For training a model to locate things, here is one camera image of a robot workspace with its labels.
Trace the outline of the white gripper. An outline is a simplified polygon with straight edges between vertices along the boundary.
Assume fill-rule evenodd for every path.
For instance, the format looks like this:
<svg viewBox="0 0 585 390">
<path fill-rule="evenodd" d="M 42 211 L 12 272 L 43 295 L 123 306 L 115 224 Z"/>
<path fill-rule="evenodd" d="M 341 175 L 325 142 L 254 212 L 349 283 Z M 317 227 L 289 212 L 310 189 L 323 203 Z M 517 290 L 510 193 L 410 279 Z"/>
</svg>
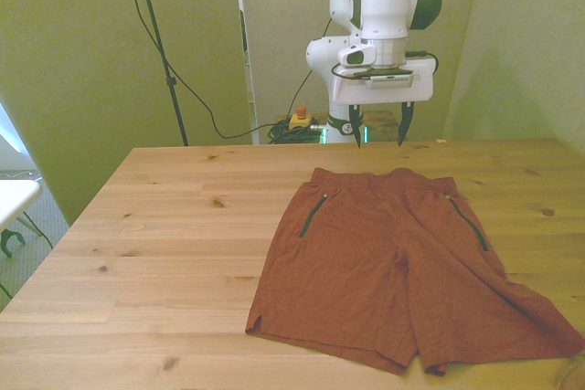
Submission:
<svg viewBox="0 0 585 390">
<path fill-rule="evenodd" d="M 434 58 L 411 58 L 385 73 L 375 73 L 370 66 L 334 67 L 332 72 L 333 102 L 350 105 L 349 122 L 358 148 L 362 125 L 359 105 L 402 102 L 398 128 L 398 146 L 401 146 L 412 122 L 412 102 L 429 100 L 433 94 Z"/>
</svg>

